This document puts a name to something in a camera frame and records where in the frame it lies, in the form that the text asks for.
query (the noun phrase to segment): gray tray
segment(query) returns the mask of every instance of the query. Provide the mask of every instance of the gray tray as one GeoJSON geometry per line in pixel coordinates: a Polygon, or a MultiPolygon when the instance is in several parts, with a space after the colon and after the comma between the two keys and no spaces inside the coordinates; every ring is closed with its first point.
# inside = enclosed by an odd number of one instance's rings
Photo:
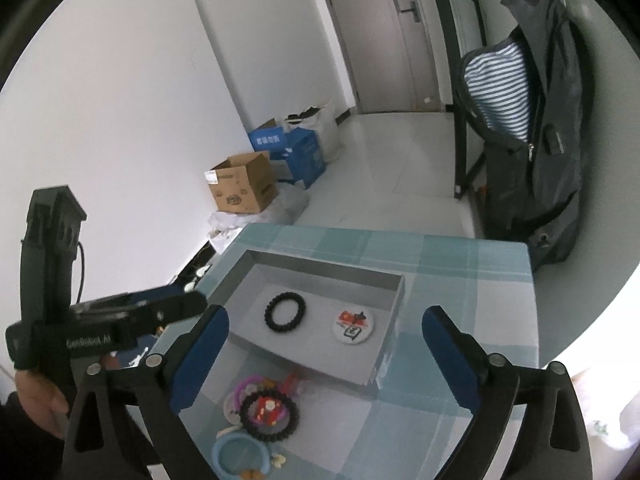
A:
{"type": "MultiPolygon", "coordinates": [[[[227,309],[230,332],[252,346],[362,387],[375,378],[385,348],[392,343],[403,293],[402,274],[247,250],[209,301],[227,309]],[[305,299],[306,314],[297,329],[275,333],[264,322],[264,311],[286,291],[305,299]],[[333,322],[346,308],[360,306],[373,314],[373,332],[360,344],[345,345],[334,337],[333,322]]],[[[275,322],[292,319],[296,310],[293,302],[281,304],[274,311],[275,322]]]]}

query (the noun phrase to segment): black bracelet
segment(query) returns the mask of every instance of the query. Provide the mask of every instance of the black bracelet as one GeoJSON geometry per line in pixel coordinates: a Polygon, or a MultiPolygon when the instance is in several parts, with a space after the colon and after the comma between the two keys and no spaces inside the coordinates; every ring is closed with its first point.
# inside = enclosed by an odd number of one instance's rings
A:
{"type": "Polygon", "coordinates": [[[302,296],[295,292],[283,292],[282,294],[278,294],[275,298],[273,298],[270,303],[267,305],[267,310],[264,311],[264,321],[271,330],[278,333],[291,332],[293,329],[297,328],[298,325],[302,322],[302,318],[305,317],[306,312],[306,303],[302,296]],[[273,320],[273,311],[275,308],[285,300],[293,300],[298,304],[298,312],[296,317],[294,317],[288,323],[284,325],[279,325],[273,320]]]}
{"type": "Polygon", "coordinates": [[[289,438],[291,434],[296,431],[298,423],[300,422],[300,411],[296,403],[282,392],[278,390],[263,390],[251,394],[242,402],[242,406],[240,407],[240,422],[246,432],[254,439],[261,440],[262,442],[279,442],[280,440],[289,438]],[[254,424],[249,418],[249,408],[261,397],[270,397],[271,399],[279,400],[287,409],[289,412],[289,422],[283,430],[277,433],[263,433],[260,431],[260,427],[254,424]]]}

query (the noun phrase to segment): light blue hair tie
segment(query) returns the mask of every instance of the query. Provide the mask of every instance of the light blue hair tie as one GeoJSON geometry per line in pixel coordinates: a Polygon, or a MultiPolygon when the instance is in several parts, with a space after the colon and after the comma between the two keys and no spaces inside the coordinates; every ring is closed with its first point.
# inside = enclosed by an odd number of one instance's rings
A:
{"type": "Polygon", "coordinates": [[[213,471],[215,471],[216,475],[220,477],[220,480],[242,480],[240,476],[232,475],[231,473],[226,471],[220,464],[220,452],[222,451],[222,448],[233,440],[246,440],[247,442],[254,444],[254,446],[256,446],[260,450],[260,455],[262,456],[262,466],[260,467],[260,472],[263,475],[268,475],[270,473],[271,455],[269,454],[269,449],[267,448],[265,443],[254,439],[252,436],[246,433],[227,433],[226,435],[223,435],[219,439],[217,439],[216,443],[213,445],[213,471]]]}

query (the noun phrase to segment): teal plaid tablecloth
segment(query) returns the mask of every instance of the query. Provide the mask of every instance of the teal plaid tablecloth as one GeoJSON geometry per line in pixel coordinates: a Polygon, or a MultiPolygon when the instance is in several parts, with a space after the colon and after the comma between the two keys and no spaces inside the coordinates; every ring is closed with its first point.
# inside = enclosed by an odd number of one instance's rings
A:
{"type": "MultiPolygon", "coordinates": [[[[287,457],[270,479],[433,479],[470,420],[457,407],[426,347],[420,328],[424,309],[440,304],[462,332],[486,352],[514,364],[538,366],[538,322],[527,248],[523,244],[407,233],[252,224],[198,284],[210,296],[247,249],[293,254],[329,262],[401,272],[406,277],[398,315],[396,348],[379,398],[370,401],[320,389],[300,400],[301,425],[273,446],[287,457]]],[[[154,347],[164,352],[194,321],[176,323],[154,347]]],[[[263,355],[227,342],[194,405],[181,418],[204,456],[216,433],[229,424],[222,402],[252,374],[284,378],[263,355]]],[[[517,410],[487,478],[499,478],[522,418],[517,410]]],[[[248,468],[250,450],[231,449],[228,467],[248,468]]]]}

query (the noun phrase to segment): white tile floor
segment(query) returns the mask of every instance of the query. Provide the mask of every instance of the white tile floor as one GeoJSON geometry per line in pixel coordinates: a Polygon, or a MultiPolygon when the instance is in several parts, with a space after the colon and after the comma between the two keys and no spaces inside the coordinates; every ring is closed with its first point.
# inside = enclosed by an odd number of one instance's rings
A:
{"type": "Polygon", "coordinates": [[[468,202],[453,198],[452,115],[354,116],[340,134],[298,225],[474,237],[468,202]]]}

